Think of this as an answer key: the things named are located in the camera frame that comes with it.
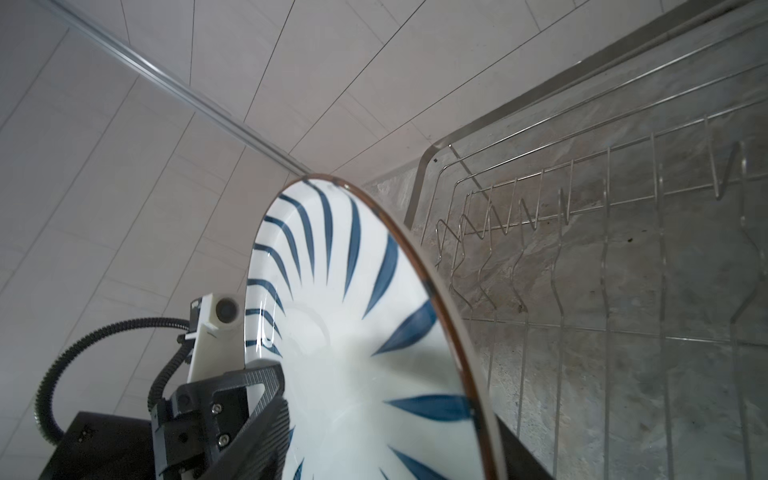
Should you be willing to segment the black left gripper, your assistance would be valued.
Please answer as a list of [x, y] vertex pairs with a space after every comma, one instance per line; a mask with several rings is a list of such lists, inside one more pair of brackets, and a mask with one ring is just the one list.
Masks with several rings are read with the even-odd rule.
[[284, 398], [284, 391], [285, 377], [278, 362], [179, 387], [151, 413], [155, 476], [201, 479], [246, 422], [277, 395]]

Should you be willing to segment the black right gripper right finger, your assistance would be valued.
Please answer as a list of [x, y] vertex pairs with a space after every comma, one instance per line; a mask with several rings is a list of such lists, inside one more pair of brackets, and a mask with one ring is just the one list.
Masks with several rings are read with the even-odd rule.
[[504, 451], [508, 480], [553, 480], [552, 475], [542, 466], [523, 443], [498, 417], [498, 428]]

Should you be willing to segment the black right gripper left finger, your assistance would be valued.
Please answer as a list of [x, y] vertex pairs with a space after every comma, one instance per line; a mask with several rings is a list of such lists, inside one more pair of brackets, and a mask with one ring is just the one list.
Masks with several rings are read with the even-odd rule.
[[249, 419], [201, 479], [281, 479], [289, 446], [288, 402], [277, 395]]

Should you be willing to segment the white blue striped plate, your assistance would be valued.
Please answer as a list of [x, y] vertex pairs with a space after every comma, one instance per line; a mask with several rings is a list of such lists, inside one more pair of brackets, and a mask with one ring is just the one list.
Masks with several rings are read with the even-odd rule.
[[284, 478], [506, 477], [449, 293], [361, 189], [327, 175], [287, 185], [259, 226], [245, 295], [246, 362], [284, 372]]

